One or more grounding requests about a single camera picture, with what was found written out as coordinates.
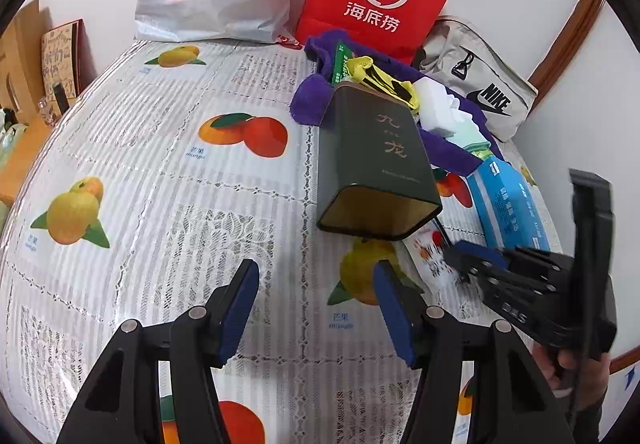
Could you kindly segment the blue tissue pack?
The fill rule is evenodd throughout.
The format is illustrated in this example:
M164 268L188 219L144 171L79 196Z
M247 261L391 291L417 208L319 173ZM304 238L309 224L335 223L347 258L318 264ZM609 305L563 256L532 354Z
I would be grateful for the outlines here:
M488 247L550 249L529 187L509 163L491 156L466 182Z

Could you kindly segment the purple towel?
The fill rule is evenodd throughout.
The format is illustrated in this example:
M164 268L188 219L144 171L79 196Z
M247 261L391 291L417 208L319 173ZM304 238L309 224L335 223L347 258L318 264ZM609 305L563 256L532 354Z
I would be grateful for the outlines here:
M343 42L355 54L371 56L375 65L403 82L417 82L423 77L423 74L412 66L353 41L345 30L327 30L320 35L309 37L306 41L307 59L316 62L317 67L314 74L306 77L298 86L290 103L290 113L296 123L317 127L322 123L332 98L331 82L339 42ZM421 126L418 130L433 166L444 168L460 177L467 177L482 164L478 157L462 147L423 130Z

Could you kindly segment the white glove with green cuff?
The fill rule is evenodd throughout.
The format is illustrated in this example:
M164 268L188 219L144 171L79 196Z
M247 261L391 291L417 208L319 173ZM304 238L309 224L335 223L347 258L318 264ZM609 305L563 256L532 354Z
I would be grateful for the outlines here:
M490 142L480 132L480 127L473 120L473 116L462 111L458 98L451 97L450 94L447 98L451 117L454 119L454 133L447 135L446 140L482 160L491 157Z

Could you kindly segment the yellow black cloth item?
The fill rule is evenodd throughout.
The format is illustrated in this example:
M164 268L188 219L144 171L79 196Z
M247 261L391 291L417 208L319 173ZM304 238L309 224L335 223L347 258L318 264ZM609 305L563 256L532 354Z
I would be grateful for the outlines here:
M405 104L413 113L419 111L419 97L413 84L390 76L374 64L371 56L350 58L345 64L350 78L357 84L384 93L387 97Z

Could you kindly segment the fruit print tablecloth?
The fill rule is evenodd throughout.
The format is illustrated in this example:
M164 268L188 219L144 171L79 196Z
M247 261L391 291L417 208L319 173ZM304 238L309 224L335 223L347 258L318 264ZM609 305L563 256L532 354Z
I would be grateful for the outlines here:
M288 105L314 71L303 52L203 42L164 68L137 42L84 92L43 146L1 240L1 392L52 443L122 322L175 320L244 259L258 294L219 398L270 443L396 443L419 376L380 310L340 285L343 262L393 257L459 320L494 312L460 282L432 293L403 242L318 230L318 129Z

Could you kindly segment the white sponge block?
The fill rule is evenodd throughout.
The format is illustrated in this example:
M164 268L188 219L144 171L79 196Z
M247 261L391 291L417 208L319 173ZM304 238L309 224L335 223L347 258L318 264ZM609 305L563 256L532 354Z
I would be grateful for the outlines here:
M417 80L413 88L419 99L421 128L442 138L454 135L457 129L454 110L459 107L459 100L443 84L428 77Z

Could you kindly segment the wooden furniture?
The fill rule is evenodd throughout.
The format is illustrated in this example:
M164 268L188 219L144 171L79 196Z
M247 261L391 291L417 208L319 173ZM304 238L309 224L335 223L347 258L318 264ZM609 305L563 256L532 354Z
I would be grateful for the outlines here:
M41 37L46 30L47 13L40 10L39 0L32 0L16 12L1 36L1 105L11 108L26 126L1 169L1 200L8 206L51 131L38 112L38 102L46 96L41 75Z

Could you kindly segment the brown patterned box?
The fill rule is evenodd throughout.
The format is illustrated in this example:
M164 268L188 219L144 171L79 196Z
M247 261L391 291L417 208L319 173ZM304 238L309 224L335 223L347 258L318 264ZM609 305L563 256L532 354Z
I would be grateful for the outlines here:
M80 43L84 22L67 22L41 37L41 75L48 101L58 104L54 88L61 86L66 103L73 106L81 95Z

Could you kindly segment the green snack packet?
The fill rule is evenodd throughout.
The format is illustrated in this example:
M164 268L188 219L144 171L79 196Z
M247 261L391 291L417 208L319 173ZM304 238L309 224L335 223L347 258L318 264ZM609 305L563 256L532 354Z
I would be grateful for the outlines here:
M347 62L352 60L353 57L354 53L352 50L350 50L343 41L337 41L331 77L331 85L333 87L337 86L340 82L344 82L345 80L352 78L352 76L350 76Z

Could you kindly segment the white orange snack packet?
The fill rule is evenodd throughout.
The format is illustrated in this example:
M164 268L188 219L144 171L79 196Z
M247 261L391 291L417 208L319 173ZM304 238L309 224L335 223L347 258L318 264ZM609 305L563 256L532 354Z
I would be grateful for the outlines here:
M460 283L459 273L445 261L449 238L436 220L424 224L402 242L416 273L432 293Z

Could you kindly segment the dark green tea tin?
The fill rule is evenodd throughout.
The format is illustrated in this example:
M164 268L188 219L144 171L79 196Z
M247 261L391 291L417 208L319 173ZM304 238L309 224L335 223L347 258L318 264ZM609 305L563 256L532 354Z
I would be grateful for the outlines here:
M317 227L396 242L441 211L409 108L357 84L336 86L319 130Z

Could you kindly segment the wooden door frame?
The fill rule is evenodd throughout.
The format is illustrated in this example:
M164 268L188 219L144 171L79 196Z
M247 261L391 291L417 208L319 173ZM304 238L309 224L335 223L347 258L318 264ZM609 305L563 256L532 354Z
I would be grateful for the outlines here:
M548 53L529 77L538 90L536 108L566 71L582 48L603 6L604 0L578 0L573 12L556 36Z

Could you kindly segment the grey Nike pouch bag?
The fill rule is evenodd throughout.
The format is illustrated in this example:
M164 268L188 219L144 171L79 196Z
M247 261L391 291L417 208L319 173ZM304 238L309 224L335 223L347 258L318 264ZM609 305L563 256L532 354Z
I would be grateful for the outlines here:
M444 15L427 34L413 66L474 102L497 140L510 141L532 110L538 90L504 62L467 22Z

